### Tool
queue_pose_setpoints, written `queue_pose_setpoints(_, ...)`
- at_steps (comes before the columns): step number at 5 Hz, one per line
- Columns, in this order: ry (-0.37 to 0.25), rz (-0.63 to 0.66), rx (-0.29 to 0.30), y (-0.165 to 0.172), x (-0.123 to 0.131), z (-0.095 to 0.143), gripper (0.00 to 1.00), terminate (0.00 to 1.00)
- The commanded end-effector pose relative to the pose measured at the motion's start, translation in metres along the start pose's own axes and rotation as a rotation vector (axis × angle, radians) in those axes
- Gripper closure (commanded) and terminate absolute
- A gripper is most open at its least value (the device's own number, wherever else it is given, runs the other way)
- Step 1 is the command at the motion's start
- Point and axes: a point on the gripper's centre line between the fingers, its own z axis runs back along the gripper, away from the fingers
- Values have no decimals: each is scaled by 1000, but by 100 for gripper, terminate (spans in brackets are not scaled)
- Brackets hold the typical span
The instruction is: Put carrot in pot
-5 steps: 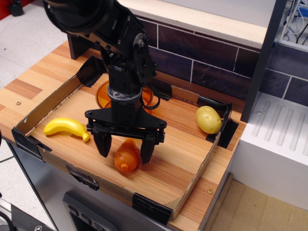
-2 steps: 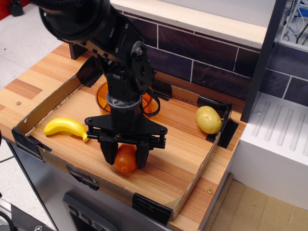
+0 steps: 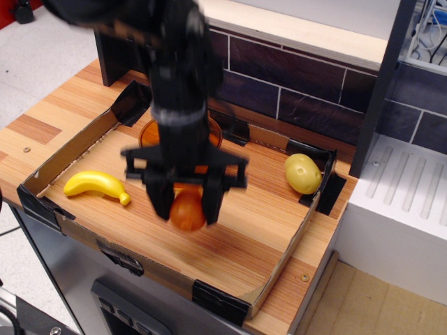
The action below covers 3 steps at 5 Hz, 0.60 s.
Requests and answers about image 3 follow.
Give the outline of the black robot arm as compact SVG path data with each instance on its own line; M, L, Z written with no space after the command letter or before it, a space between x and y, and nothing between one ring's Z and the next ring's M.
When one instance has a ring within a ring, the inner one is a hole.
M136 43L152 90L155 146L123 151L126 175L140 179L158 216L169 219L174 185L202 187L207 223L225 192L247 185L247 160L210 141L208 98L223 80L205 16L195 1L45 1L59 19Z

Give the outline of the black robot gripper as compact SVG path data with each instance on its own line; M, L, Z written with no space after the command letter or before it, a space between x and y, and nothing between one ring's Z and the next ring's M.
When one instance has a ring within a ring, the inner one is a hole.
M224 193L246 188L248 160L215 147L208 118L182 126L158 125L159 144L125 149L126 177L141 179L156 214L165 221L175 199L173 185L203 186L206 223L218 221Z

